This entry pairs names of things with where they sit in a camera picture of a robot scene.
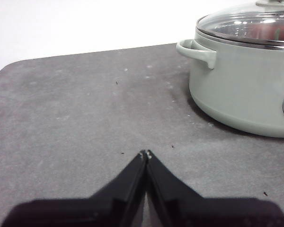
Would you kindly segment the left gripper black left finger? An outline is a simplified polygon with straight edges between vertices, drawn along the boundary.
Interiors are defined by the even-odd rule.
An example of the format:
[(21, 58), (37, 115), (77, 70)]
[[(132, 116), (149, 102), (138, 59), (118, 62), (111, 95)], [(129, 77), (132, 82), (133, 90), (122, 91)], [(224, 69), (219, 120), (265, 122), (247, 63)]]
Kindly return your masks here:
[(140, 226), (145, 197), (146, 151), (107, 185), (87, 198), (42, 199), (15, 206), (4, 227), (132, 227)]

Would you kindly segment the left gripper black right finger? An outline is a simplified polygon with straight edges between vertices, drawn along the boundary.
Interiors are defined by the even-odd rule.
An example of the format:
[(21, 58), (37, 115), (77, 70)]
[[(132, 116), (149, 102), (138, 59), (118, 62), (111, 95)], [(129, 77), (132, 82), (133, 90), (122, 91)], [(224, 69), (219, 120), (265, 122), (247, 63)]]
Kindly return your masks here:
[(147, 194), (164, 227), (284, 227), (284, 213), (256, 198), (204, 198), (147, 150)]

